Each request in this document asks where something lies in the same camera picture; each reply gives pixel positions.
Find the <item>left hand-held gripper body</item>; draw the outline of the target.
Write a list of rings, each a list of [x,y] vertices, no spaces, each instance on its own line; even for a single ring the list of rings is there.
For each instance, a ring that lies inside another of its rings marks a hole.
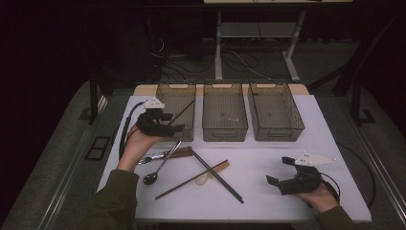
[[[150,98],[142,103],[146,111],[139,115],[136,127],[149,136],[172,137],[174,128],[162,124],[161,114],[164,113],[165,104],[157,98]]]

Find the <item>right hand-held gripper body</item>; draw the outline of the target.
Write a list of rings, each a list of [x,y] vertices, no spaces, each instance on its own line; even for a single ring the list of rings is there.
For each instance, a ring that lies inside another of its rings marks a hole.
[[[315,191],[321,183],[324,183],[335,196],[337,195],[334,188],[322,179],[322,175],[317,169],[317,166],[335,163],[335,158],[314,153],[302,153],[294,159],[296,165],[293,167],[297,171],[296,175],[291,179],[280,181],[278,187],[283,196]]]

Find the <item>brown wooden chopstick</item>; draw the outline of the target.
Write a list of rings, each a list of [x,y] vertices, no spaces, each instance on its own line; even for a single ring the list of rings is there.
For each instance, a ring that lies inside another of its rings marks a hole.
[[[180,113],[178,113],[169,123],[168,126],[170,126],[171,124],[173,124],[184,112],[186,112],[188,110],[188,108],[190,106],[192,106],[194,104],[194,100],[191,101]]]
[[[222,162],[216,164],[215,166],[213,166],[213,170],[214,170],[216,173],[219,173],[219,172],[221,172],[222,170],[226,169],[226,168],[229,167],[229,166],[230,166],[229,161],[228,161],[228,160],[224,160],[224,161],[222,161]],[[198,175],[196,175],[196,176],[194,176],[194,177],[192,177],[192,178],[190,178],[190,179],[188,179],[188,180],[186,180],[186,181],[184,181],[184,182],[182,182],[182,183],[176,185],[175,187],[173,187],[173,188],[171,188],[171,189],[169,189],[169,190],[163,192],[162,194],[160,194],[160,195],[158,195],[157,197],[155,197],[155,199],[158,200],[158,199],[160,199],[160,198],[162,198],[162,197],[164,197],[164,196],[167,196],[168,194],[170,194],[170,193],[172,193],[172,192],[174,192],[174,191],[180,189],[181,187],[183,187],[183,186],[185,186],[185,185],[187,185],[187,184],[189,184],[189,183],[192,183],[192,182],[194,182],[194,183],[195,183],[196,185],[198,185],[198,186],[202,186],[202,185],[204,185],[209,179],[213,179],[213,178],[214,178],[214,175],[213,175],[210,171],[204,171],[204,172],[202,172],[202,173],[200,173],[200,174],[198,174]]]

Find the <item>smoked transparent plastic bin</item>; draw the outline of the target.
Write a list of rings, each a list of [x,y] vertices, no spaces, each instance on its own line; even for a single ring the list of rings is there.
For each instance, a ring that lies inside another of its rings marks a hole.
[[[296,142],[305,129],[298,107],[285,83],[251,83],[248,100],[257,141]]]
[[[202,113],[205,142],[243,142],[248,130],[240,82],[206,81]]]
[[[165,104],[164,112],[173,114],[173,118],[180,113],[191,101],[195,104],[196,86],[194,83],[160,83],[156,90],[156,97]],[[188,108],[173,124],[184,125],[184,135],[173,140],[191,142],[194,138],[194,104]]]

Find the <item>metal spoon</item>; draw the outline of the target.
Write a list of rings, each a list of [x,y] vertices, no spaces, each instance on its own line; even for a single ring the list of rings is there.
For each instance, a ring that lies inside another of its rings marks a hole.
[[[174,154],[174,152],[179,148],[181,145],[181,141],[178,141],[173,148],[169,151],[169,154],[165,157],[164,161],[161,163],[161,165],[158,167],[158,169],[155,172],[149,173],[146,175],[143,179],[143,183],[146,185],[152,185],[153,183],[156,182],[158,178],[159,171],[164,167],[166,162],[170,159],[170,157]]]

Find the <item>person's right hand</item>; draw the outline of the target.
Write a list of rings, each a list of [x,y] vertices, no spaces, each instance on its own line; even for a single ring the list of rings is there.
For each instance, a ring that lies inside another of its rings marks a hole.
[[[331,191],[321,184],[315,191],[296,194],[296,197],[308,202],[319,214],[339,206]]]

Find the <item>person's left hand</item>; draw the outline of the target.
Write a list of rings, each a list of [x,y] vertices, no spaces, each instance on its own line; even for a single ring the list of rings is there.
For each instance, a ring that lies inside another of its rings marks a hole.
[[[127,135],[124,153],[118,163],[117,169],[133,173],[149,149],[165,140],[165,137],[146,135],[136,126],[133,126]]]

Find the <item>black metal stand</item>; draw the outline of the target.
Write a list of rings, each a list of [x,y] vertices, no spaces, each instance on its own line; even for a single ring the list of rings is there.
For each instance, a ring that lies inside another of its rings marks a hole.
[[[356,31],[360,33],[360,43],[350,60],[326,76],[310,83],[307,89],[312,91],[329,81],[338,79],[332,92],[335,96],[344,97],[351,90],[350,116],[358,126],[361,126],[363,123],[373,122],[371,114],[366,113],[365,118],[360,115],[362,84],[360,72],[376,44],[374,39],[378,27],[374,26],[370,11],[361,12],[353,22],[358,23]]]

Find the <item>wooden handled knife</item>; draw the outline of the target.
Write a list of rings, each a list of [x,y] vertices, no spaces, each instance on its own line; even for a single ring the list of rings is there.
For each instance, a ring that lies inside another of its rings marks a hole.
[[[141,158],[139,161],[140,164],[148,164],[151,161],[154,160],[159,160],[159,159],[165,159],[169,155],[169,151],[162,151],[162,152],[157,152],[157,153],[152,153],[152,154],[147,154]],[[184,147],[177,149],[173,154],[173,158],[179,158],[179,157],[187,157],[187,156],[192,156],[192,148],[191,147]]]

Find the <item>black floor socket frame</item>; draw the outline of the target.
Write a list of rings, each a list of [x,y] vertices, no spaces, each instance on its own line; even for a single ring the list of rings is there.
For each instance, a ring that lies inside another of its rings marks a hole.
[[[103,159],[106,149],[109,145],[110,138],[108,136],[97,136],[90,149],[85,154],[84,159],[90,161],[100,161]]]

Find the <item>aluminium floor rail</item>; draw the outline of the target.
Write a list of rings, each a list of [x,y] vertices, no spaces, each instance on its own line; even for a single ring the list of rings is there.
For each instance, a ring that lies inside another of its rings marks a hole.
[[[59,211],[63,206],[65,198],[74,183],[79,165],[89,148],[90,141],[92,140],[92,137],[95,133],[95,130],[97,129],[97,126],[101,120],[101,116],[103,115],[107,105],[108,100],[105,98],[105,96],[101,96],[101,98],[97,100],[96,120],[91,125],[85,126],[75,152],[72,155],[72,160],[70,161],[66,172],[61,178],[60,183],[57,185],[56,191],[52,195],[51,203],[48,205],[47,210],[36,230],[52,230]]]
[[[406,230],[406,139],[380,110],[371,119],[363,114],[357,124],[346,104],[340,109],[354,140],[350,147],[351,140],[341,138],[339,147],[345,154],[358,154],[376,182],[370,200],[372,223],[368,226],[373,230]]]

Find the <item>white metal desk frame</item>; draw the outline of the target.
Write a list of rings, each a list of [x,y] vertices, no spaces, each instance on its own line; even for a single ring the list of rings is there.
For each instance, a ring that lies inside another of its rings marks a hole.
[[[305,17],[317,8],[344,7],[352,0],[203,0],[205,7],[214,7],[216,11],[216,36],[214,52],[215,78],[223,78],[222,48],[223,38],[288,38],[289,46],[282,51],[282,59],[290,79],[299,81],[300,77],[292,60],[295,46],[299,40]],[[271,22],[225,22],[226,11],[287,11],[295,17],[290,20]]]

